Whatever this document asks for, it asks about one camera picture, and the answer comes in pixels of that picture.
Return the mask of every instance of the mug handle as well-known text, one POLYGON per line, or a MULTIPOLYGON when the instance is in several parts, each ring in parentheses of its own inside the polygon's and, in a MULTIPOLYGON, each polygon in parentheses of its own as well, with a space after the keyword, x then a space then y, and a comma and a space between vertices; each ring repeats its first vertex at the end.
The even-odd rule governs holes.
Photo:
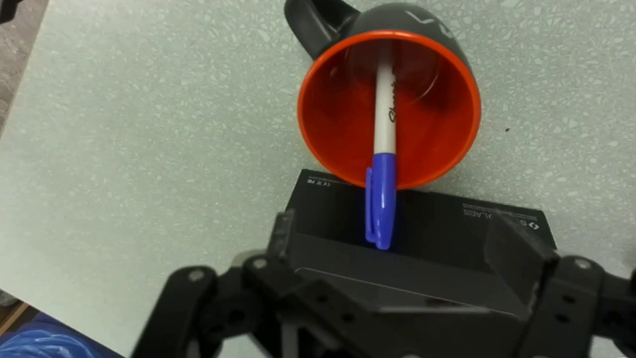
POLYGON ((301 47, 315 59, 359 11, 341 0, 285 0, 283 17, 301 47))

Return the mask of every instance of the cup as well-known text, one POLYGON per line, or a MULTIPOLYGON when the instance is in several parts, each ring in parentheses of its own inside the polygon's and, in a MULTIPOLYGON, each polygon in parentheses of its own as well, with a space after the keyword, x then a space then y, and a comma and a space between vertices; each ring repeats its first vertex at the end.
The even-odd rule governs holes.
POLYGON ((341 0, 285 0, 283 15, 313 57, 297 93, 297 124, 327 170, 365 182, 375 65, 385 49, 395 71, 397 188, 431 182, 464 156, 478 128, 478 89, 438 17, 411 3, 357 11, 341 0))

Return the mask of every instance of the gray table surface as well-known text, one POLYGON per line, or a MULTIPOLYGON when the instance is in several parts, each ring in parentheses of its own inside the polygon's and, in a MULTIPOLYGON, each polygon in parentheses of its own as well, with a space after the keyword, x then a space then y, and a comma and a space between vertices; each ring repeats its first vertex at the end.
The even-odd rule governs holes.
MULTIPOLYGON (((419 3, 484 108, 429 188, 544 208, 562 250, 627 274, 636 1, 419 3)), ((0 285, 126 353, 170 270, 264 246, 317 166, 293 118, 307 63, 281 0, 51 0, 0 140, 0 285)))

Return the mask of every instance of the mug rim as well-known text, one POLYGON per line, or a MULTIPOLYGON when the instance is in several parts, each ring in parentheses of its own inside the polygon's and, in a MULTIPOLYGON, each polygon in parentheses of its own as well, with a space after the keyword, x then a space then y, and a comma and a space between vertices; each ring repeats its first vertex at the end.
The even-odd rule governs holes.
MULTIPOLYGON (((460 79, 466 85, 468 97, 470 97, 470 126, 468 126, 468 134, 462 140, 462 146, 456 148, 456 152, 438 168, 431 170, 425 176, 407 180, 407 182, 397 182, 397 188, 409 188, 409 186, 419 186, 425 182, 431 182, 438 176, 442 176, 444 172, 448 172, 470 148, 470 144, 474 142, 476 130, 478 130, 478 122, 480 122, 480 95, 478 95, 478 87, 476 87, 476 79, 470 71, 470 67, 446 45, 435 41, 433 37, 427 37, 423 33, 415 33, 415 31, 403 31, 403 29, 371 29, 371 31, 361 31, 349 37, 343 37, 339 41, 335 41, 331 47, 327 47, 323 53, 319 53, 313 63, 309 65, 309 69, 305 71, 301 83, 299 83, 299 91, 297 91, 297 104, 295 104, 295 116, 297 116, 297 126, 301 132, 301 138, 305 142, 305 146, 311 150, 311 154, 319 160, 319 164, 325 166, 325 160, 319 156, 319 152, 315 150, 315 146, 309 142, 309 134, 303 126, 303 116, 301 116, 301 108, 305 102, 305 91, 309 87, 311 77, 315 75, 315 71, 327 61, 331 59, 335 53, 355 45, 355 43, 363 43, 363 41, 375 41, 375 39, 401 39, 401 41, 411 41, 411 43, 419 43, 427 49, 433 49, 437 55, 440 55, 442 59, 446 59, 450 63, 450 67, 460 75, 460 79)), ((351 176, 347 172, 335 172, 339 178, 353 182, 357 186, 365 186, 363 178, 351 176)))

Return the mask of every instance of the marker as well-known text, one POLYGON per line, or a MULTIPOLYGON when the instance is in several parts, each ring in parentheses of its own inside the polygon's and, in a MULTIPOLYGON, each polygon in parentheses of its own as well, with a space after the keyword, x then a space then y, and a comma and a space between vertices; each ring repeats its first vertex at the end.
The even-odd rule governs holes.
POLYGON ((395 73, 381 51, 375 77, 373 164, 365 168, 365 238, 387 250, 395 220, 395 73))

